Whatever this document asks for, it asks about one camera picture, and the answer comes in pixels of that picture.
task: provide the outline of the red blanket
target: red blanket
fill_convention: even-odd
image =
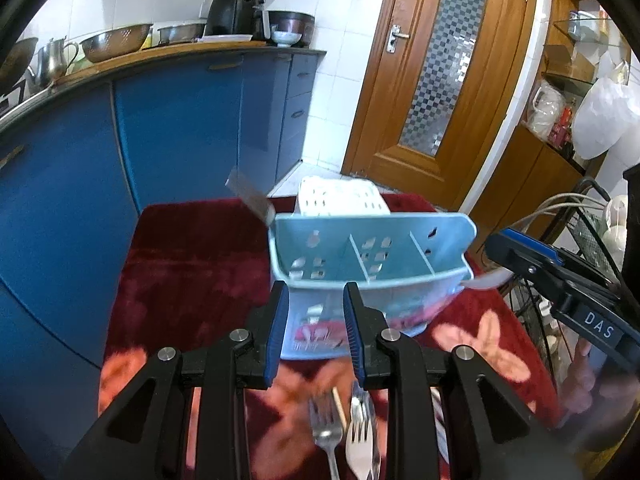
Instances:
[[[416,195],[385,195],[391,211],[433,211]],[[273,199],[278,212],[295,198]],[[479,269],[472,262],[474,271]],[[250,309],[270,291],[264,225],[239,200],[159,205],[138,221],[111,314],[100,381],[100,412],[164,346],[189,351],[242,327]],[[546,424],[558,417],[556,393],[526,332],[494,291],[462,292],[417,337],[426,346],[473,346]],[[338,386],[348,406],[353,381],[349,359],[282,362],[274,386],[247,395],[254,478],[329,478],[326,456],[311,440],[307,399]],[[374,396],[380,445],[386,448],[385,392]],[[197,396],[192,420],[197,418]],[[193,463],[194,434],[188,462]],[[337,451],[340,477],[348,471]],[[443,467],[446,477],[448,468]]]

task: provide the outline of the cabinet handle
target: cabinet handle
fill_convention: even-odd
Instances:
[[[226,63],[222,65],[210,65],[207,68],[207,70],[209,70],[209,72],[215,72],[216,70],[226,70],[228,68],[236,68],[240,65],[242,65],[242,61],[237,61],[235,63]]]
[[[21,144],[17,148],[14,148],[14,150],[11,153],[9,153],[9,155],[7,155],[5,158],[0,159],[0,170],[2,170],[2,168],[4,168],[10,161],[14,160],[15,157],[20,155],[23,150],[24,150],[24,144]]]

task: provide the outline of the white tile floor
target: white tile floor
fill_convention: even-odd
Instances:
[[[306,176],[320,176],[322,178],[340,178],[342,180],[351,180],[352,177],[337,173],[337,171],[326,170],[313,164],[299,162],[298,165],[287,173],[284,178],[277,183],[268,196],[295,196],[298,194],[300,182]],[[380,193],[393,193],[391,189],[378,186]]]

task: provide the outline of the pitcher handle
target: pitcher handle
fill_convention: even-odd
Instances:
[[[75,41],[69,41],[69,43],[67,43],[62,50],[64,50],[65,48],[67,48],[68,46],[74,46],[76,48],[76,53],[74,54],[74,56],[71,58],[71,61],[69,61],[69,63],[66,66],[66,69],[69,70],[69,67],[71,66],[71,64],[76,60],[76,57],[78,57],[78,54],[80,53],[80,46],[75,42]]]

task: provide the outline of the silver screw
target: silver screw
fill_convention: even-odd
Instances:
[[[229,339],[231,341],[235,341],[236,343],[241,343],[242,341],[246,341],[249,337],[249,331],[244,328],[236,328],[229,334]]]
[[[158,359],[161,361],[170,361],[175,357],[175,348],[165,346],[158,350]]]
[[[462,345],[456,349],[456,355],[463,361],[471,361],[476,353],[474,352],[474,349],[471,348],[471,346]]]
[[[382,332],[380,332],[382,339],[385,341],[398,341],[400,339],[400,333],[395,328],[385,328]]]

